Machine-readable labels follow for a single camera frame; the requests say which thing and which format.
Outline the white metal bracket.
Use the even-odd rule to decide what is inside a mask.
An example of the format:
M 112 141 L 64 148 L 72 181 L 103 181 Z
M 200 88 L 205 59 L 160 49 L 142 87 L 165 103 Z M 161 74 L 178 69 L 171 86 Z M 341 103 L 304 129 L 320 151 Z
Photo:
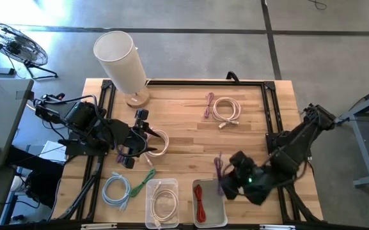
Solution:
M 290 225 L 260 224 L 259 230 L 296 230 L 296 228 Z
M 116 229 L 117 223 L 93 223 L 93 224 L 82 224 L 80 230 L 110 230 Z

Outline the white paper sheet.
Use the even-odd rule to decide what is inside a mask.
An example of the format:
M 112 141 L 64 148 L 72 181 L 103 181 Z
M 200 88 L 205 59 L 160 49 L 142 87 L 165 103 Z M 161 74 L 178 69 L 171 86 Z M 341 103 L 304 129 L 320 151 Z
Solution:
M 39 157 L 59 163 L 65 162 L 67 159 L 65 155 L 66 148 L 58 142 L 47 141 Z

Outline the clear plastic bin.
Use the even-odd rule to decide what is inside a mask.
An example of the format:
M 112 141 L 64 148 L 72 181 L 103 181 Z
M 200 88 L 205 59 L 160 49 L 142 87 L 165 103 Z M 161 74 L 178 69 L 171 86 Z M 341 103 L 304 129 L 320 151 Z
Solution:
M 179 225 L 178 181 L 151 179 L 146 183 L 145 226 L 148 229 L 173 229 Z

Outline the black floor fan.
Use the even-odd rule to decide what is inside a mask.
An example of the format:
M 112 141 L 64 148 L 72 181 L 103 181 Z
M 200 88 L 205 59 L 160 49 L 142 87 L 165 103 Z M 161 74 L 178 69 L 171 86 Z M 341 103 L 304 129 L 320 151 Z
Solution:
M 34 40 L 6 24 L 0 23 L 0 53 L 22 63 L 34 80 L 58 78 L 56 72 L 42 68 L 48 63 L 46 51 Z

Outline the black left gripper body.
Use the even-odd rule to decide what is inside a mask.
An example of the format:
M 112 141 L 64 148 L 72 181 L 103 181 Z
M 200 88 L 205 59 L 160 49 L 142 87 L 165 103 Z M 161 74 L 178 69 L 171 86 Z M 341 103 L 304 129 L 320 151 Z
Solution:
M 135 157 L 139 157 L 138 153 L 148 147 L 147 134 L 139 128 L 142 122 L 146 122 L 148 113 L 149 111 L 146 109 L 136 110 L 134 126 L 129 128 L 125 142 L 117 147 L 117 162 L 125 168 L 132 169 L 135 164 Z

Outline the white plastic bin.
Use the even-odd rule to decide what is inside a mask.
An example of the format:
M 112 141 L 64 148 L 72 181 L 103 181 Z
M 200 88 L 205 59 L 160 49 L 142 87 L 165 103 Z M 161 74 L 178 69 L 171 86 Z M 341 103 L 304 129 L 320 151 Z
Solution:
M 205 211 L 206 220 L 199 222 L 197 219 L 198 200 L 194 188 L 201 187 L 201 203 Z M 218 180 L 216 178 L 197 179 L 192 183 L 192 208 L 194 225 L 198 229 L 224 227 L 228 223 L 224 199 L 217 191 Z

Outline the white cylinder lamp wooden base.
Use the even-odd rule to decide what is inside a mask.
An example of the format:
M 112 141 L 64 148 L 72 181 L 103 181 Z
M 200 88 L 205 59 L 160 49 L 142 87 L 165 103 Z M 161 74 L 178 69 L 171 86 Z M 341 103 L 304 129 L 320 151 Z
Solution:
M 124 94 L 126 104 L 143 108 L 150 101 L 147 77 L 132 37 L 123 31 L 101 35 L 93 53 L 116 89 Z

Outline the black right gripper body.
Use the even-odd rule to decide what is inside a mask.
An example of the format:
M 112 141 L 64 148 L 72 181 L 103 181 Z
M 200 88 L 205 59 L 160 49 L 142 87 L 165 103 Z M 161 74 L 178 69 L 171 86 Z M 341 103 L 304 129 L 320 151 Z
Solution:
M 235 182 L 234 189 L 223 189 L 224 195 L 228 200 L 234 200 L 239 194 L 239 188 L 243 189 L 244 196 L 250 197 L 252 191 L 255 189 L 253 179 L 253 169 L 256 167 L 254 161 L 247 157 L 242 151 L 236 152 L 229 159 L 229 168 L 235 168 L 236 177 L 231 178 Z

